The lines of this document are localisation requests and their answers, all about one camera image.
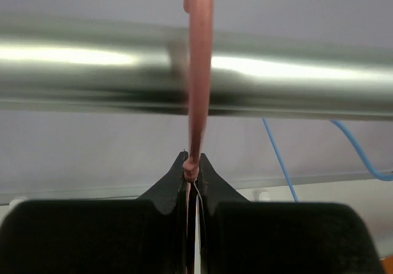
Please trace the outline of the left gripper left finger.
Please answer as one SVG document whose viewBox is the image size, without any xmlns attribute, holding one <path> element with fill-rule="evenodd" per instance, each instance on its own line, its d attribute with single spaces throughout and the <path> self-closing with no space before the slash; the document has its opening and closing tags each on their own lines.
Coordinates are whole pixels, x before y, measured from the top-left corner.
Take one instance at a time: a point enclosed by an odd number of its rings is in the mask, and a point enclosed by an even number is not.
<svg viewBox="0 0 393 274">
<path fill-rule="evenodd" d="M 185 273 L 181 152 L 134 200 L 27 200 L 1 225 L 2 273 Z"/>
</svg>

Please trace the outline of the pink wire hanger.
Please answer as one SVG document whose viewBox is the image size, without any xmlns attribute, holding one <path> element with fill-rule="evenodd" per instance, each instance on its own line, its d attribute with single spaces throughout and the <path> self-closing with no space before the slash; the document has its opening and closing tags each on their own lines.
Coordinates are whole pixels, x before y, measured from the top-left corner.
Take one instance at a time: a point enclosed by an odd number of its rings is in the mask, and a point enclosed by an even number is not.
<svg viewBox="0 0 393 274">
<path fill-rule="evenodd" d="M 184 178 L 197 179 L 211 90 L 214 0 L 184 0 L 189 14 L 189 157 Z"/>
</svg>

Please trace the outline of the blue wire hanger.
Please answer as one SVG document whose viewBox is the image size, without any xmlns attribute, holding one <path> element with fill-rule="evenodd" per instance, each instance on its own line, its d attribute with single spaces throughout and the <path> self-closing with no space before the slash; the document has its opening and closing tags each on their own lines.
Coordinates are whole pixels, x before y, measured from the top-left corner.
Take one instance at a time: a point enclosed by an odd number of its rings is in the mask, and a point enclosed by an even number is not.
<svg viewBox="0 0 393 274">
<path fill-rule="evenodd" d="M 271 132 L 269 123 L 267 121 L 266 118 L 262 118 L 262 122 L 264 124 L 264 127 L 266 129 L 267 135 L 270 139 L 270 143 L 272 145 L 272 148 L 274 150 L 274 153 L 276 154 L 276 158 L 278 160 L 279 166 L 281 167 L 281 170 L 283 172 L 283 175 L 286 179 L 287 185 L 289 187 L 289 190 L 292 194 L 292 198 L 295 202 L 299 202 L 297 193 L 294 189 L 294 185 L 292 183 L 292 180 L 290 178 L 289 172 L 285 166 L 285 163 L 282 159 L 282 156 L 279 152 L 279 149 L 277 147 L 276 141 L 274 139 L 274 136 Z M 392 174 L 384 174 L 380 171 L 378 171 L 374 165 L 372 164 L 372 162 L 370 161 L 370 159 L 368 158 L 368 156 L 366 155 L 364 149 L 362 148 L 362 146 L 360 145 L 360 143 L 358 142 L 358 140 L 356 139 L 356 137 L 351 133 L 351 131 L 347 128 L 347 126 L 339 121 L 339 120 L 330 120 L 330 122 L 332 124 L 334 124 L 337 128 L 340 129 L 340 131 L 345 135 L 345 137 L 347 137 L 348 141 L 351 143 L 351 145 L 353 146 L 354 150 L 356 151 L 357 155 L 359 156 L 361 162 L 363 163 L 364 167 L 366 167 L 367 171 L 377 180 L 379 181 L 384 181 L 384 182 L 392 182 Z"/>
</svg>

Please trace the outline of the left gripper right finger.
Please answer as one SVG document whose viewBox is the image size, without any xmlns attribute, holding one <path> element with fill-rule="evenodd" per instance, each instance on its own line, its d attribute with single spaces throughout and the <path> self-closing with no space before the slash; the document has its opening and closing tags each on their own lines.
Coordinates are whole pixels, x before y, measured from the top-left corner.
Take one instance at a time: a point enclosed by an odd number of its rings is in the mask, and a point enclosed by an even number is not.
<svg viewBox="0 0 393 274">
<path fill-rule="evenodd" d="M 252 202 L 202 155 L 202 273 L 383 273 L 359 215 L 339 203 Z"/>
</svg>

